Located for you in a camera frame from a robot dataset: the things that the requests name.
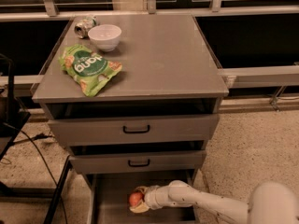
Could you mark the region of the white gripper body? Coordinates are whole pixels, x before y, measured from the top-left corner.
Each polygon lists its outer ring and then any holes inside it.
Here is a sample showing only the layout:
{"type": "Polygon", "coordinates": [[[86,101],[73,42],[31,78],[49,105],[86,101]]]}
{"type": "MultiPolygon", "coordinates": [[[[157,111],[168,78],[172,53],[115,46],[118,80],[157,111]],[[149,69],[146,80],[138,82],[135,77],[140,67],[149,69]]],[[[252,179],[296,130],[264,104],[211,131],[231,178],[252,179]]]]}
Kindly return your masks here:
{"type": "Polygon", "coordinates": [[[151,210],[161,209],[171,204],[168,186],[150,186],[146,188],[144,196],[145,204],[151,210]]]}

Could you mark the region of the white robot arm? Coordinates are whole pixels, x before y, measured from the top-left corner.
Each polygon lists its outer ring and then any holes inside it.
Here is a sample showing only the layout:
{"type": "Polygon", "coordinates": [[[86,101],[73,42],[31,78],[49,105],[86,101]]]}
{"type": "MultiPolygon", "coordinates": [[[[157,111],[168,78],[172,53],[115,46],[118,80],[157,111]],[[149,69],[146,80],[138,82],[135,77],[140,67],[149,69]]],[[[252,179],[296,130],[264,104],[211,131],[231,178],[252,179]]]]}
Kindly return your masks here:
{"type": "Polygon", "coordinates": [[[133,213],[197,206],[229,224],[299,224],[298,198],[288,187],[273,181],[258,185],[248,203],[174,180],[166,186],[137,187],[129,196],[129,204],[133,213]]]}

